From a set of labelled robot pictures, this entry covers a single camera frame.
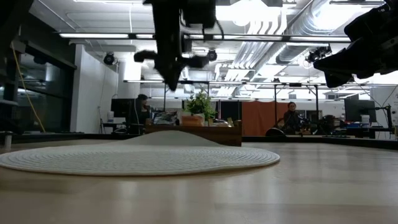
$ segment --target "orange partition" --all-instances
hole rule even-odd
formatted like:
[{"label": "orange partition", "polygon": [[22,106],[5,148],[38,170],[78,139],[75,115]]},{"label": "orange partition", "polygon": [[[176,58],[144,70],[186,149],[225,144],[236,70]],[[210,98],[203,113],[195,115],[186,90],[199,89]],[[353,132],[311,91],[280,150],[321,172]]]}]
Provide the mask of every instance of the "orange partition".
[{"label": "orange partition", "polygon": [[[277,118],[283,118],[287,111],[287,103],[277,103]],[[274,102],[242,103],[242,135],[265,136],[266,131],[275,125]]]}]

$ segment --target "green plant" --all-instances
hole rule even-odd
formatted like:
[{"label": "green plant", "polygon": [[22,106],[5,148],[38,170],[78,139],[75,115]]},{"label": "green plant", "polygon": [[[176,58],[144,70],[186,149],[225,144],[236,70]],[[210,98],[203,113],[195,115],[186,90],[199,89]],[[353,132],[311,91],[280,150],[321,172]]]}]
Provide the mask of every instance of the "green plant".
[{"label": "green plant", "polygon": [[216,114],[216,111],[211,107],[210,102],[211,97],[207,97],[202,90],[196,95],[196,97],[191,95],[190,99],[187,100],[185,111],[193,114],[203,113],[205,115],[205,120],[207,121],[209,118],[214,118]]}]

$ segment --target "yellow cable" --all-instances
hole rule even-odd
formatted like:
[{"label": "yellow cable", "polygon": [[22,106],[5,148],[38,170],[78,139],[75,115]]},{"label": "yellow cable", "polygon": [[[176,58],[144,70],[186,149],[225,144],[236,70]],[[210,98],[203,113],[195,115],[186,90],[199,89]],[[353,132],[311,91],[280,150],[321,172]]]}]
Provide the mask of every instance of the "yellow cable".
[{"label": "yellow cable", "polygon": [[30,107],[32,108],[33,113],[35,114],[35,117],[36,117],[37,121],[39,122],[40,127],[42,128],[42,131],[45,133],[45,129],[43,127],[42,121],[40,120],[39,116],[37,116],[35,107],[33,106],[32,102],[30,100],[29,94],[27,93],[24,77],[22,76],[21,68],[19,67],[18,58],[17,58],[17,54],[15,53],[15,48],[14,48],[14,43],[13,42],[11,42],[11,47],[12,47],[12,52],[14,53],[15,63],[17,64],[18,73],[19,73],[19,76],[21,78],[22,85],[24,86],[24,89],[25,89],[27,100],[29,101]]}]

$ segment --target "table surface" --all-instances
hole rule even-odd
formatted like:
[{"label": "table surface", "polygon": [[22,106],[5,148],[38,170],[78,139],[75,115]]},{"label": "table surface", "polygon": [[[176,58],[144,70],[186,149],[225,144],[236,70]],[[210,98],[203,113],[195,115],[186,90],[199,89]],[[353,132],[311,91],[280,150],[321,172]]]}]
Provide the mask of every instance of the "table surface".
[{"label": "table surface", "polygon": [[[78,140],[33,147],[97,144]],[[398,223],[398,152],[244,143],[279,164],[175,177],[77,177],[0,168],[1,223]]]}]

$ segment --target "round placemat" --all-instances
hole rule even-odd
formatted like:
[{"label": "round placemat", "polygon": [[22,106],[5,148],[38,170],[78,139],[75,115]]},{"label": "round placemat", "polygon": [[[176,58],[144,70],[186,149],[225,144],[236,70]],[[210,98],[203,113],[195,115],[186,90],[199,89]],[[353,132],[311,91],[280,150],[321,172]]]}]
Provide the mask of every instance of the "round placemat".
[{"label": "round placemat", "polygon": [[107,144],[46,147],[0,155],[3,167],[75,175],[191,174],[266,166],[277,161],[277,154],[264,149],[221,146],[177,131]]}]

